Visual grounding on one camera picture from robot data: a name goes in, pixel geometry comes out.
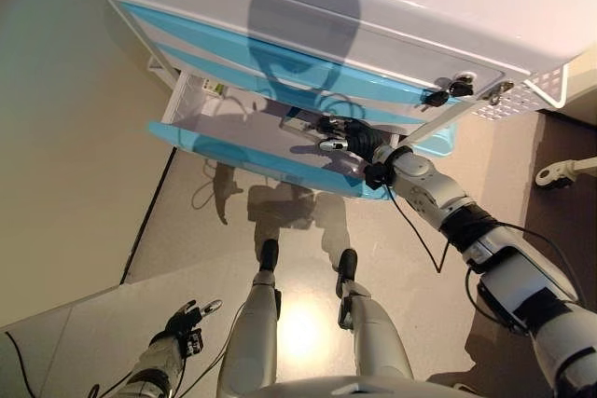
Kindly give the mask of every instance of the beige wall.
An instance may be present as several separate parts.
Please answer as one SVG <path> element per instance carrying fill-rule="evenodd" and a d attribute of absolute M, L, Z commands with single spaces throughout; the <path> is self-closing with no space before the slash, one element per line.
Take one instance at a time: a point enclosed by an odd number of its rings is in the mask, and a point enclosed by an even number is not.
<path fill-rule="evenodd" d="M 118 284 L 169 90 L 105 0 L 0 0 L 0 327 Z"/>

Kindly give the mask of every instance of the blue panel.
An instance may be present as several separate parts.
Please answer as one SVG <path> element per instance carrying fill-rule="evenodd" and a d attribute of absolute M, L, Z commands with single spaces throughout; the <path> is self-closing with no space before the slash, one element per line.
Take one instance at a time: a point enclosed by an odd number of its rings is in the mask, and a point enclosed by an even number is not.
<path fill-rule="evenodd" d="M 338 172 L 281 158 L 256 149 L 229 144 L 191 130 L 164 123 L 151 122 L 149 130 L 175 146 L 202 154 L 228 165 L 257 172 L 279 181 L 331 191 L 343 196 L 365 199 L 387 199 L 383 188 L 372 190 L 364 181 Z"/>
<path fill-rule="evenodd" d="M 417 153 L 444 158 L 449 156 L 454 149 L 455 134 L 456 123 L 452 123 L 448 128 L 437 131 L 419 144 L 414 144 L 413 147 Z"/>
<path fill-rule="evenodd" d="M 151 25 L 220 58 L 258 70 L 268 79 L 389 103 L 420 104 L 425 91 L 380 75 L 316 58 L 243 34 L 171 14 L 123 4 Z"/>
<path fill-rule="evenodd" d="M 264 97 L 277 100 L 280 103 L 317 112 L 327 112 L 336 116 L 359 118 L 378 123 L 393 125 L 423 124 L 423 121 L 418 118 L 399 116 L 372 107 L 364 107 L 361 104 L 351 103 L 337 96 L 322 96 L 312 90 L 295 89 L 277 81 L 267 80 L 260 76 L 250 75 L 246 72 L 227 67 L 226 65 L 218 64 L 217 62 L 205 60 L 177 48 L 163 44 L 158 44 L 158 47 L 179 60 L 195 66 L 226 83 L 230 83 L 241 89 L 251 90 Z"/>

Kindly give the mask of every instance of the robot leg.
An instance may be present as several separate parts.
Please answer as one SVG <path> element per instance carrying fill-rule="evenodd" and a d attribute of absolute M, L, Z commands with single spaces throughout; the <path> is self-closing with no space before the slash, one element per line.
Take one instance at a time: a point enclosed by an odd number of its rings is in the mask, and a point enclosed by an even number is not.
<path fill-rule="evenodd" d="M 244 395 L 276 379 L 276 330 L 282 297 L 273 276 L 278 242 L 265 241 L 260 258 L 259 272 L 234 325 L 220 369 L 218 398 Z"/>
<path fill-rule="evenodd" d="M 390 316 L 367 289 L 354 282 L 354 250 L 342 253 L 338 272 L 336 294 L 341 299 L 338 324 L 354 331 L 357 375 L 412 378 L 409 358 Z"/>

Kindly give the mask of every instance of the detergent drawer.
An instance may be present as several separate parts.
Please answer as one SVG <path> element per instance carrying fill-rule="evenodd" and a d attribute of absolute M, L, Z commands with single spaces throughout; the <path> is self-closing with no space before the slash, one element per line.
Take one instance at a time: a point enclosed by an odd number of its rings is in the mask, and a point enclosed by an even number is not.
<path fill-rule="evenodd" d="M 122 4 L 171 65 L 318 113 L 410 134 L 458 103 L 424 109 L 428 90 L 207 23 Z"/>
<path fill-rule="evenodd" d="M 385 199 L 362 178 L 364 161 L 348 153 L 321 152 L 307 137 L 281 130 L 291 106 L 253 92 L 203 90 L 203 79 L 183 72 L 161 123 L 149 130 L 179 148 L 273 179 L 343 196 Z"/>

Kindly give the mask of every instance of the gray floor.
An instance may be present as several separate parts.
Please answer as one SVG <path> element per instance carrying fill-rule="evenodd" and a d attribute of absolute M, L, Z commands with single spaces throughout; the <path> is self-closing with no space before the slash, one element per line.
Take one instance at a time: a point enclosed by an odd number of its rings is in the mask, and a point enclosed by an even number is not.
<path fill-rule="evenodd" d="M 459 125 L 454 153 L 436 163 L 497 218 L 533 225 L 566 248 L 573 240 L 570 252 L 582 255 L 574 256 L 575 267 L 594 300 L 594 180 L 579 179 L 580 193 L 532 189 L 535 163 L 590 156 L 597 152 L 594 143 L 594 132 L 562 128 L 537 114 L 498 123 L 471 116 Z M 582 212 L 565 214 L 570 210 Z M 439 256 L 442 237 L 407 207 L 405 212 Z M 353 373 L 352 337 L 335 324 L 339 303 L 330 264 L 350 244 L 359 253 L 357 279 L 393 318 L 416 378 L 467 382 L 491 397 L 549 396 L 529 341 L 484 321 L 466 301 L 458 254 L 451 250 L 437 275 L 391 203 L 343 199 L 249 172 L 216 170 L 213 162 L 183 152 L 174 158 L 128 284 L 73 307 L 40 396 L 79 398 L 94 382 L 106 387 L 131 368 L 182 303 L 221 298 L 224 307 L 202 325 L 205 350 L 189 360 L 184 389 L 224 341 L 257 269 L 256 244 L 267 237 L 279 237 L 281 246 L 279 380 Z M 33 377 L 42 375 L 41 368 L 28 358 L 45 331 L 40 324 L 35 332 L 17 333 Z M 46 345 L 41 351 L 51 353 Z M 3 372 L 16 371 L 10 368 L 0 368 L 0 384 Z M 213 396 L 215 380 L 216 371 L 187 396 Z"/>

